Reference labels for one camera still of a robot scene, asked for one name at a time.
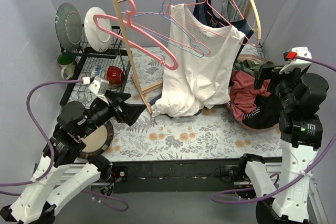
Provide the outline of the red tank top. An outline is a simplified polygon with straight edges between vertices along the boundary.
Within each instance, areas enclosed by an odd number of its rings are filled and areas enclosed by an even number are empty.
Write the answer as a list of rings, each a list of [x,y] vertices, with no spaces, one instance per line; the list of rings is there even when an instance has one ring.
[[[267,91],[270,80],[265,80],[261,89],[255,90],[255,78],[253,76],[242,71],[234,71],[231,81],[233,85],[230,89],[230,107],[234,118],[242,122],[245,115],[257,108],[254,103],[257,95],[266,97],[270,95],[270,92]]]

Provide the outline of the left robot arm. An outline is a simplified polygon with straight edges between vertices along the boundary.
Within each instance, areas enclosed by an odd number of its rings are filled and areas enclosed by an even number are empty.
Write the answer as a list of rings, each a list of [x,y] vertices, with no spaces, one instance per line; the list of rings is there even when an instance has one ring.
[[[52,223],[65,204],[83,189],[96,181],[108,181],[112,165],[97,153],[87,157],[82,170],[56,186],[85,149],[85,138],[101,126],[107,127],[107,136],[113,136],[111,118],[129,126],[137,121],[146,106],[128,104],[128,98],[128,93],[108,92],[107,101],[96,98],[88,110],[79,101],[64,105],[31,181],[13,204],[1,209],[3,219],[16,223]]]

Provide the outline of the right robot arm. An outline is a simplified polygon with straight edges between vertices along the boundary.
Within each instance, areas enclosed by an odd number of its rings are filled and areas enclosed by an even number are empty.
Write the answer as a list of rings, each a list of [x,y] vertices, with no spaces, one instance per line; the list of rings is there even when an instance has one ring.
[[[268,91],[282,105],[279,118],[282,164],[280,193],[272,183],[265,160],[258,155],[244,154],[239,159],[238,176],[250,180],[257,197],[258,223],[309,223],[307,210],[311,165],[321,147],[323,127],[316,114],[327,97],[327,80],[315,73],[302,73],[294,68],[281,73],[281,67],[262,66],[255,75],[254,88],[260,89],[269,80]]]

